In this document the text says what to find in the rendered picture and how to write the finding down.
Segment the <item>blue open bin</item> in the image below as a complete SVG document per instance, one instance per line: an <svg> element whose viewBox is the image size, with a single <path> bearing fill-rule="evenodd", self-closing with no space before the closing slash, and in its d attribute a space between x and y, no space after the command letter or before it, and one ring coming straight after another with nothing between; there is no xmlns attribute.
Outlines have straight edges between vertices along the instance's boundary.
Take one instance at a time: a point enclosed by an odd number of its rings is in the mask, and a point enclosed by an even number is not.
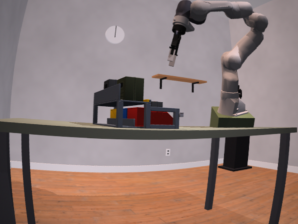
<svg viewBox="0 0 298 224"><path fill-rule="evenodd" d="M123 108L123 118L127 119L127 108Z"/></svg>

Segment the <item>yellow bin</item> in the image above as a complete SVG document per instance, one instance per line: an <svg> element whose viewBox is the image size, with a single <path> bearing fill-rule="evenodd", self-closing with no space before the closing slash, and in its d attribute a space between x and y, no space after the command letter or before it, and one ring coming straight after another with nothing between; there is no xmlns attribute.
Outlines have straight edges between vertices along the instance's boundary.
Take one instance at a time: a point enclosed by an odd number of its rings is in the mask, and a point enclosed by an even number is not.
<svg viewBox="0 0 298 224"><path fill-rule="evenodd" d="M117 111L117 110L116 110L116 109L111 109L110 111L111 111L111 113L110 113L110 117L111 117L111 118L116 118L116 111Z"/></svg>

